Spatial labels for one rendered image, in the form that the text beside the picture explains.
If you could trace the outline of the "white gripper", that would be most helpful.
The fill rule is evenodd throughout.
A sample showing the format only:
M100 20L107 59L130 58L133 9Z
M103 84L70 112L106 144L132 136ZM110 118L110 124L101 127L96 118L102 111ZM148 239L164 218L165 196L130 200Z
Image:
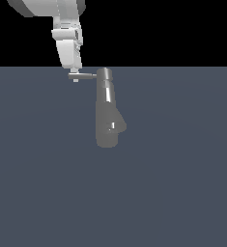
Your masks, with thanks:
M56 47L60 62L64 69L71 69L71 73L79 73L82 68L80 57L80 46L83 44L83 37L79 28L61 28L51 31L52 38L56 41Z

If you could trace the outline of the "grey faucet handle bar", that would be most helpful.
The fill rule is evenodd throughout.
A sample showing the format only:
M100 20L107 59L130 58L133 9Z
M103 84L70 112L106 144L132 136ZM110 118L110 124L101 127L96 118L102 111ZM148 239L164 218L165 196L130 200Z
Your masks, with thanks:
M97 78L97 75L92 74L92 73L69 73L68 77L69 77L69 79L72 79L72 80L80 80L80 79Z

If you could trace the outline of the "grey metal faucet body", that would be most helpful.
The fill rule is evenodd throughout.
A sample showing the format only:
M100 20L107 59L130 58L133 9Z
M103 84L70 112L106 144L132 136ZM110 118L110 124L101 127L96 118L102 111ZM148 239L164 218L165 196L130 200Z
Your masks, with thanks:
M116 107L112 70L97 70L96 140L101 148L113 148L127 124Z

